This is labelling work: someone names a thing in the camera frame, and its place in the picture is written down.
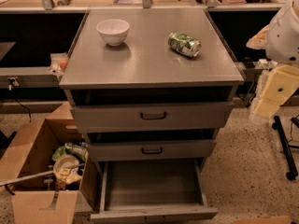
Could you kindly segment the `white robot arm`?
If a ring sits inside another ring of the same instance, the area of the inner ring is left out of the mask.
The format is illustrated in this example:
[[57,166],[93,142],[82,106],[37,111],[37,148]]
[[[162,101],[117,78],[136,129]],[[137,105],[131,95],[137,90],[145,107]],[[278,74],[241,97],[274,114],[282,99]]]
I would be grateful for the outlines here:
[[266,57],[277,64],[258,79],[250,119],[259,123],[272,118],[299,88],[299,0],[287,0],[247,47],[264,49]]

